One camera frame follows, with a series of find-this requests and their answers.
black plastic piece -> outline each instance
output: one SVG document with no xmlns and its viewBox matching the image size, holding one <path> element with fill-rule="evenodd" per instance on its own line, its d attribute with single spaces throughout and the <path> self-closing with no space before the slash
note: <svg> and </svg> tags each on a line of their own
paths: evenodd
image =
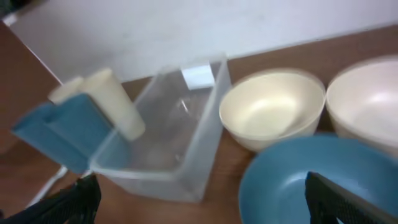
<svg viewBox="0 0 398 224">
<path fill-rule="evenodd" d="M 42 200 L 0 224 L 92 224 L 101 201 L 95 175 L 77 180 L 68 189 Z"/>
<path fill-rule="evenodd" d="M 363 198 L 352 194 L 324 176 L 309 172 L 305 180 L 305 199 L 311 224 L 398 223 L 398 219 Z"/>
</svg>

cream bowl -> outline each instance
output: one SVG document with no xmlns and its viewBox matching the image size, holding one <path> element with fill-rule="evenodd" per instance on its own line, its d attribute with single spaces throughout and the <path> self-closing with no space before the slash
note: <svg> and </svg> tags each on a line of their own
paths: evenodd
<svg viewBox="0 0 398 224">
<path fill-rule="evenodd" d="M 259 152 L 283 139 L 313 135 L 325 95 L 323 83 L 307 72 L 266 70 L 235 84 L 221 101 L 220 118 L 238 143 Z"/>
</svg>

bowl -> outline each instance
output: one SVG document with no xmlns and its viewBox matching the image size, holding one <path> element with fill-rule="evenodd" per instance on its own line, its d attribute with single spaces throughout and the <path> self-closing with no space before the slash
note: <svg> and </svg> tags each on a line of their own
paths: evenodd
<svg viewBox="0 0 398 224">
<path fill-rule="evenodd" d="M 325 95 L 322 82 L 307 72 L 266 70 L 235 84 L 221 101 L 220 118 L 238 143 L 258 152 L 283 139 L 313 135 Z"/>
<path fill-rule="evenodd" d="M 356 139 L 315 135 L 278 142 L 261 152 L 239 188 L 243 224 L 308 224 L 308 171 L 398 217 L 396 160 Z"/>
<path fill-rule="evenodd" d="M 398 57 L 361 62 L 337 75 L 326 107 L 336 133 L 398 157 Z"/>
</svg>

blue plate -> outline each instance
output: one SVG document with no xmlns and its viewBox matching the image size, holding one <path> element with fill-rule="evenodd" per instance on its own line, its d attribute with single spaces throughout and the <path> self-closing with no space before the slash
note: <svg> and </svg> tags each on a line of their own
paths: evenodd
<svg viewBox="0 0 398 224">
<path fill-rule="evenodd" d="M 398 162 L 357 140 L 312 136 L 260 153 L 239 189 L 244 224 L 309 224 L 305 178 L 315 171 L 398 217 Z"/>
</svg>

plastic bin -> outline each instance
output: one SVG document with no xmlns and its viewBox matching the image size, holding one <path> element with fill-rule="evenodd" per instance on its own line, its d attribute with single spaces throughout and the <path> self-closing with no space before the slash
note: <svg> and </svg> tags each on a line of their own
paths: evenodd
<svg viewBox="0 0 398 224">
<path fill-rule="evenodd" d="M 145 133 L 126 141 L 128 147 L 121 144 L 118 129 L 131 125 L 126 118 L 104 140 L 90 168 L 132 194 L 201 201 L 223 131 L 218 107 L 231 88 L 225 60 L 210 68 L 210 87 L 192 87 L 183 70 L 154 77 L 134 102 Z"/>
</svg>

